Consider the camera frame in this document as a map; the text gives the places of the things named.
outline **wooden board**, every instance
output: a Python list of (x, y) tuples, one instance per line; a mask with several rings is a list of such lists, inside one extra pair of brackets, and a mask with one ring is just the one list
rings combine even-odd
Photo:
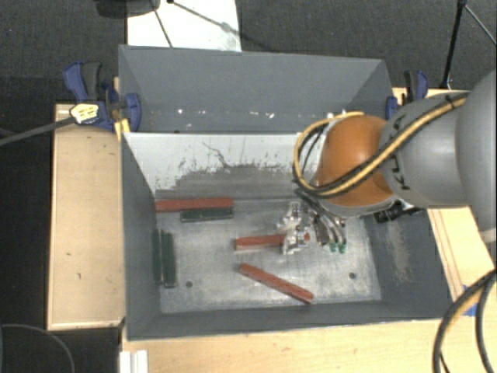
[[(70, 106), (57, 106), (56, 120)], [(49, 330), (117, 326), (124, 317), (119, 144), (71, 125), (54, 135)]]

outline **wooden plank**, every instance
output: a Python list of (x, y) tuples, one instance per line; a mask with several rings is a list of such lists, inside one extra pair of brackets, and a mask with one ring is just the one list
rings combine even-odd
[(250, 279), (253, 279), (254, 281), (264, 284), (268, 288), (272, 288), (284, 293), (285, 295), (289, 295), (290, 297), (305, 304), (311, 304), (312, 299), (314, 298), (314, 295), (310, 291), (307, 291), (296, 284), (285, 281), (280, 277), (274, 276), (269, 272), (260, 270), (259, 268), (247, 263), (241, 264), (238, 272), (246, 277), (249, 277)]
[(285, 234), (246, 236), (235, 239), (235, 250), (264, 249), (266, 247), (280, 247), (285, 240)]
[[(56, 120), (71, 106), (57, 106)], [(119, 145), (76, 125), (54, 135), (49, 330), (117, 326), (124, 317)]]
[(233, 207), (233, 199), (230, 197), (211, 197), (205, 199), (164, 199), (155, 201), (155, 211), (157, 213), (174, 213), (178, 211), (226, 207)]

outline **blue clamp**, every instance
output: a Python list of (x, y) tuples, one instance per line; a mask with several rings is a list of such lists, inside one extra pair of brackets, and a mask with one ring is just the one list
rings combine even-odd
[(390, 120), (392, 116), (395, 115), (398, 108), (397, 98), (394, 96), (389, 96), (387, 98), (387, 103), (385, 105), (385, 119)]
[(113, 131), (116, 120), (112, 112), (119, 110), (119, 117), (126, 117), (130, 130), (137, 131), (141, 121), (141, 105), (137, 94), (126, 94), (124, 101), (119, 101), (119, 94), (110, 82), (99, 84), (100, 63), (76, 61), (63, 72), (64, 83), (78, 103), (92, 102), (99, 106), (99, 119), (92, 126)]
[(405, 71), (404, 77), (407, 87), (407, 103), (423, 99), (428, 95), (428, 78), (422, 71)]

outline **gray bin wall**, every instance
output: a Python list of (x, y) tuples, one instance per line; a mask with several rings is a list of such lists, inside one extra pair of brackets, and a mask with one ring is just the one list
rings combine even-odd
[(120, 92), (140, 96), (139, 131), (301, 131), (342, 109), (383, 116), (383, 61), (120, 46)]

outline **black cable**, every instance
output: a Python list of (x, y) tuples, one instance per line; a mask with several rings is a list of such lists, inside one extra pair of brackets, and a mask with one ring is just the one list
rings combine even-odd
[(324, 127), (316, 129), (316, 133), (318, 135), (316, 135), (316, 138), (313, 140), (311, 146), (309, 147), (308, 153), (305, 156), (304, 163), (302, 164), (302, 169), (301, 169), (302, 176), (304, 175), (305, 166), (308, 164), (308, 160), (309, 160), (309, 157), (311, 156), (311, 152), (314, 149), (314, 147), (316, 146), (316, 144), (318, 143), (319, 138), (322, 136), (324, 130), (325, 130)]
[(497, 271), (492, 270), (474, 282), (461, 296), (457, 298), (455, 302), (452, 303), (443, 315), (442, 322), (440, 322), (439, 328), (436, 332), (435, 344), (433, 345), (432, 366), (435, 373), (441, 373), (440, 361), (442, 357), (442, 343), (447, 329), (454, 319), (454, 316), (460, 311), (464, 303), (473, 295), (477, 294), (487, 284), (487, 282), (492, 279), (492, 276), (495, 276), (496, 274)]
[(476, 23), (481, 27), (483, 32), (488, 36), (488, 38), (493, 42), (495, 46), (497, 46), (497, 40), (493, 37), (493, 35), (490, 33), (490, 30), (484, 25), (484, 23), (477, 17), (477, 15), (474, 13), (474, 11), (469, 7), (469, 5), (465, 5), (464, 9), (467, 11), (467, 13), (476, 21)]
[(480, 354), (481, 362), (485, 367), (487, 373), (494, 373), (492, 365), (490, 364), (490, 360), (488, 359), (487, 350), (485, 348), (485, 339), (483, 337), (483, 311), (485, 309), (485, 304), (487, 302), (488, 293), (492, 289), (493, 284), (495, 283), (495, 279), (497, 275), (494, 274), (488, 281), (485, 283), (483, 287), (483, 291), (481, 292), (480, 301), (476, 306), (476, 343), (478, 345), (478, 353)]
[[(68, 356), (69, 364), (71, 365), (71, 373), (76, 372), (75, 360), (72, 357), (71, 351), (69, 350), (69, 347), (66, 345), (66, 343), (64, 341), (62, 341), (59, 337), (55, 336), (54, 334), (48, 332), (45, 329), (40, 329), (39, 327), (30, 326), (30, 325), (22, 325), (22, 324), (17, 324), (17, 323), (9, 323), (6, 325), (0, 325), (0, 340), (2, 338), (2, 327), (7, 328), (7, 329), (30, 330), (32, 332), (41, 333), (44, 336), (47, 336), (48, 338), (54, 340), (57, 344), (59, 344), (61, 346), (61, 348), (64, 350), (64, 352)], [(1, 347), (0, 347), (0, 373), (2, 373), (2, 348)]]
[(154, 3), (152, 3), (152, 0), (148, 0), (150, 2), (150, 6), (154, 10), (155, 17), (158, 20), (158, 24), (161, 26), (162, 32), (164, 33), (165, 40), (168, 42), (168, 45), (172, 47), (171, 39), (169, 39), (168, 33), (165, 31), (164, 24), (162, 23), (161, 17), (159, 16), (157, 9), (154, 6)]
[(454, 50), (456, 48), (457, 34), (459, 33), (459, 25), (461, 24), (461, 17), (463, 9), (466, 6), (466, 0), (457, 0), (456, 19), (454, 20), (454, 27), (452, 29), (452, 37), (450, 38), (449, 53), (447, 54), (447, 62), (445, 64), (445, 71), (443, 79), (440, 83), (441, 89), (449, 89), (449, 74), (450, 67), (452, 66), (452, 58), (454, 57)]
[(450, 373), (449, 367), (445, 363), (445, 359), (443, 358), (443, 354), (440, 352), (440, 361), (442, 362), (443, 370), (445, 373)]
[(50, 123), (45, 126), (34, 128), (29, 131), (24, 131), (23, 133), (11, 135), (10, 137), (1, 139), (0, 146), (10, 144), (11, 142), (21, 141), (23, 139), (32, 137), (34, 135), (47, 133), (48, 131), (57, 130), (60, 127), (67, 126), (69, 124), (74, 124), (74, 122), (75, 120), (73, 117), (67, 117), (65, 119), (56, 121), (55, 123)]

